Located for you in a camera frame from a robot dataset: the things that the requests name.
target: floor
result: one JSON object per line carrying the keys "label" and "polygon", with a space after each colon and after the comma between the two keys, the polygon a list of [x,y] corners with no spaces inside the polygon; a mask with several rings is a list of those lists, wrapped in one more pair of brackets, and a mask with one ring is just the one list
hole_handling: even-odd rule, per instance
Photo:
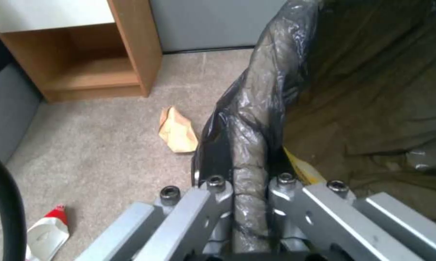
{"label": "floor", "polygon": [[[252,50],[166,55],[148,99],[43,103],[7,164],[28,227],[58,203],[71,236],[54,261],[75,259],[134,201],[152,203],[166,185],[190,187],[191,155],[158,136],[162,108],[175,105],[196,135]],[[0,225],[0,260],[2,230]]]}

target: brown paper bag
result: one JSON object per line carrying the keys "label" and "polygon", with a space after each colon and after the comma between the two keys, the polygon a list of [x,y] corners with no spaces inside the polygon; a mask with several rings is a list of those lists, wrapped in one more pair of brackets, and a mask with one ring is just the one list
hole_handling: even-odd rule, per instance
{"label": "brown paper bag", "polygon": [[176,153],[193,152],[198,145],[190,120],[182,116],[175,107],[162,110],[158,135]]}

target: yellow object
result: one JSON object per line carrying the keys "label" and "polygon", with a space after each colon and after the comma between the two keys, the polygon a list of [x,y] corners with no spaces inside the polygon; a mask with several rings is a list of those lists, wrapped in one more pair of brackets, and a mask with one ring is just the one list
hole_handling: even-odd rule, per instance
{"label": "yellow object", "polygon": [[298,177],[305,185],[326,182],[322,175],[308,162],[298,159],[286,148],[284,148],[284,151],[286,152],[295,173],[297,173]]}

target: cabinet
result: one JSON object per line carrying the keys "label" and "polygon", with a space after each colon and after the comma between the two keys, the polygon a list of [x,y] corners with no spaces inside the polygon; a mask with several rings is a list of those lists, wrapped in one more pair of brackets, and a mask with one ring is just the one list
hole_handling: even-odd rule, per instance
{"label": "cabinet", "polygon": [[162,58],[148,0],[0,0],[0,38],[49,102],[148,96]]}

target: bolt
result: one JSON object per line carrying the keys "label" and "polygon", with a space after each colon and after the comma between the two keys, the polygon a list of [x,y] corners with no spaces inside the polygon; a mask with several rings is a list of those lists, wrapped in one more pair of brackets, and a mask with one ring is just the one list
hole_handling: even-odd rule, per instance
{"label": "bolt", "polygon": [[226,189],[226,181],[221,175],[213,175],[207,179],[207,189],[211,193],[220,193]]}
{"label": "bolt", "polygon": [[346,198],[348,191],[350,190],[347,184],[345,184],[345,182],[341,180],[330,180],[327,182],[326,185],[330,190],[339,195],[341,198]]}
{"label": "bolt", "polygon": [[160,191],[160,201],[165,206],[174,206],[181,199],[181,191],[176,186],[166,186]]}
{"label": "bolt", "polygon": [[295,187],[297,180],[290,173],[284,172],[277,176],[277,185],[280,188],[293,188]]}

